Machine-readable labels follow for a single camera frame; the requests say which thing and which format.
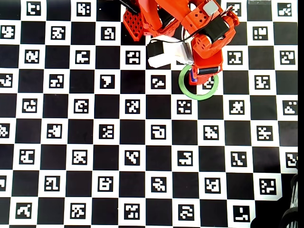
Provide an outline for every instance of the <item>green circle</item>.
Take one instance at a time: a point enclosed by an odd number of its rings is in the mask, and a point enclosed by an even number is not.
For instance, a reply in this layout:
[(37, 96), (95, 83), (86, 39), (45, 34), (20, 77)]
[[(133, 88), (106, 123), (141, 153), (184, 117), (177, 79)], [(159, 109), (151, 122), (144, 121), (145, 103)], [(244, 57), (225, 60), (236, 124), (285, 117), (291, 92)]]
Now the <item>green circle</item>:
[(196, 94), (193, 94), (191, 93), (185, 86), (185, 83), (184, 83), (184, 78), (185, 78), (185, 75), (186, 73), (191, 69), (191, 65), (186, 65), (182, 71), (180, 72), (180, 76), (179, 76), (179, 86), (180, 86), (180, 90), (183, 92), (183, 94), (185, 94), (187, 97), (190, 97), (194, 100), (198, 100), (198, 101), (202, 101), (202, 100), (206, 100), (210, 97), (212, 97), (212, 95), (214, 95), (215, 91), (217, 90), (218, 86), (219, 86), (219, 77), (218, 75), (214, 75), (213, 78), (214, 78), (214, 84), (213, 84), (213, 87), (211, 88), (211, 90), (204, 94), (204, 95), (196, 95)]

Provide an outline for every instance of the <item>table surface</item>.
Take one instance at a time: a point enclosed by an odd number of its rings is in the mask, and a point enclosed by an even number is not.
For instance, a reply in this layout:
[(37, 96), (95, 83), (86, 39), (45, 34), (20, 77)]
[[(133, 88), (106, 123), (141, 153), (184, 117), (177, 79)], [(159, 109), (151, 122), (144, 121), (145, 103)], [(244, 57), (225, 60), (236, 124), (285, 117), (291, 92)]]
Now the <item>table surface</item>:
[(276, 227), (297, 173), (297, 2), (218, 2), (240, 25), (198, 102), (183, 65), (148, 65), (119, 1), (0, 0), (0, 228)]

